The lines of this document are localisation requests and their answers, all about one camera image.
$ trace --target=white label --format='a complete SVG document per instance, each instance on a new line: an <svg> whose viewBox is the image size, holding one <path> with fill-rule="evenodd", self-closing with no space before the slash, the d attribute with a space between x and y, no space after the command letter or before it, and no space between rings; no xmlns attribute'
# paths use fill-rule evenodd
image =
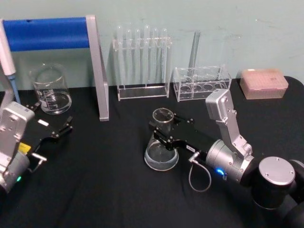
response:
<svg viewBox="0 0 304 228"><path fill-rule="evenodd" d="M188 150L192 151L193 153L195 153L195 149L194 149L194 148L192 148L192 147L190 147L190 146L188 146L188 145L186 145L186 148L187 148Z"/></svg>
<svg viewBox="0 0 304 228"><path fill-rule="evenodd" d="M46 127L48 126L49 123L43 121L43 120L38 120L38 123L45 125Z"/></svg>

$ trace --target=test tube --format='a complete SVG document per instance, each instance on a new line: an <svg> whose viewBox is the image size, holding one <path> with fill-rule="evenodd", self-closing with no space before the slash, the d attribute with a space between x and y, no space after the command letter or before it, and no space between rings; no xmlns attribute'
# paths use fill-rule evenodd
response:
<svg viewBox="0 0 304 228"><path fill-rule="evenodd" d="M167 36L168 36L168 31L166 28L164 28L161 31L161 38L162 38L162 42L161 42L161 82L165 83L165 77L166 77L166 65L167 65Z"/></svg>
<svg viewBox="0 0 304 228"><path fill-rule="evenodd" d="M135 30L135 52L134 52L134 67L135 67L135 84L140 79L141 62L140 62L140 46L141 46L141 31Z"/></svg>
<svg viewBox="0 0 304 228"><path fill-rule="evenodd" d="M143 51L142 51L142 83L147 85L149 74L149 38L150 26L145 25L143 29Z"/></svg>
<svg viewBox="0 0 304 228"><path fill-rule="evenodd" d="M121 78L121 83L125 89L125 68L124 68L124 53L123 53L123 28L121 26L117 27L117 41L118 41L118 65L119 65L119 73Z"/></svg>
<svg viewBox="0 0 304 228"><path fill-rule="evenodd" d="M126 42L127 42L127 50L126 50L126 65L127 65L127 76L126 82L131 84L131 77L133 72L132 67L132 32L130 29L126 32Z"/></svg>
<svg viewBox="0 0 304 228"><path fill-rule="evenodd" d="M149 83L153 80L156 81L156 50L157 50L157 28L154 28L152 31L151 39L151 50L150 50L150 73L149 73Z"/></svg>

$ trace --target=cable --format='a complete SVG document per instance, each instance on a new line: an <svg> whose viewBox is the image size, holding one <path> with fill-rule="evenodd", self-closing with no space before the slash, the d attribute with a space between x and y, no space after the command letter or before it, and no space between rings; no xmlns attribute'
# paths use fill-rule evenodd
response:
<svg viewBox="0 0 304 228"><path fill-rule="evenodd" d="M203 190L197 190L195 187L193 187L193 185L191 183L191 174L192 174L193 164L191 165L191 168L190 168L190 171L189 171L189 177L188 177L189 185L191 186L191 188L193 190L195 190L197 192L206 192L210 188L210 186L211 186L211 180L212 180L211 179L211 174L210 174L209 170L207 170L207 168L205 166L199 164L196 160L193 160L193 163L197 164L198 166L200 166L201 168L203 168L206 171L206 173L208 174L208 177L209 177L209 185L205 189L203 189Z"/></svg>

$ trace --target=round motor housing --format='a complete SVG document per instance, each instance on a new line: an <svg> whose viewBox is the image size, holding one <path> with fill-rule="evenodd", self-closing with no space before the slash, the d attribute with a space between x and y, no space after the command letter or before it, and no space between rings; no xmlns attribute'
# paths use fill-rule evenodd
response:
<svg viewBox="0 0 304 228"><path fill-rule="evenodd" d="M222 170L230 180L240 183L253 159L251 155L245 159L239 158L237 153L233 153L222 140L217 140L208 151L206 164L215 170Z"/></svg>
<svg viewBox="0 0 304 228"><path fill-rule="evenodd" d="M17 152L12 163L8 166L4 174L0 175L0 186L7 192L15 185L18 176L22 175L24 171L29 167L28 157Z"/></svg>
<svg viewBox="0 0 304 228"><path fill-rule="evenodd" d="M264 158L251 190L255 203L265 209L278 208L295 180L295 170L283 158Z"/></svg>

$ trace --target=light blue wall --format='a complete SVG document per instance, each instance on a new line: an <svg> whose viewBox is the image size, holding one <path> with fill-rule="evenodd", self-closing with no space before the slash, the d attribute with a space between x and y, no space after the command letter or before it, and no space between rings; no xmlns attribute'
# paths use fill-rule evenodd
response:
<svg viewBox="0 0 304 228"><path fill-rule="evenodd" d="M123 22L166 27L174 49L172 67L187 67L193 33L201 30L197 66L226 63L232 77L246 68L276 67L304 82L302 0L1 0L0 17L37 19L95 14L110 70L113 29ZM15 53L18 87L30 88L27 73L39 62L69 69L69 87L90 85L87 50Z"/></svg>

